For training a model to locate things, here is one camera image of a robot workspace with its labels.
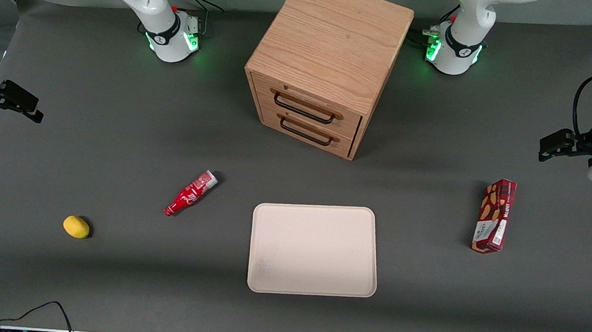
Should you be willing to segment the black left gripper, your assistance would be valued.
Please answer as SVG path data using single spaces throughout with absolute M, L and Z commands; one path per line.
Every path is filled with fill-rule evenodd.
M 539 140 L 538 161 L 545 162 L 561 156 L 592 156 L 592 128 L 580 133 L 577 109 L 573 109 L 573 130 L 561 129 Z

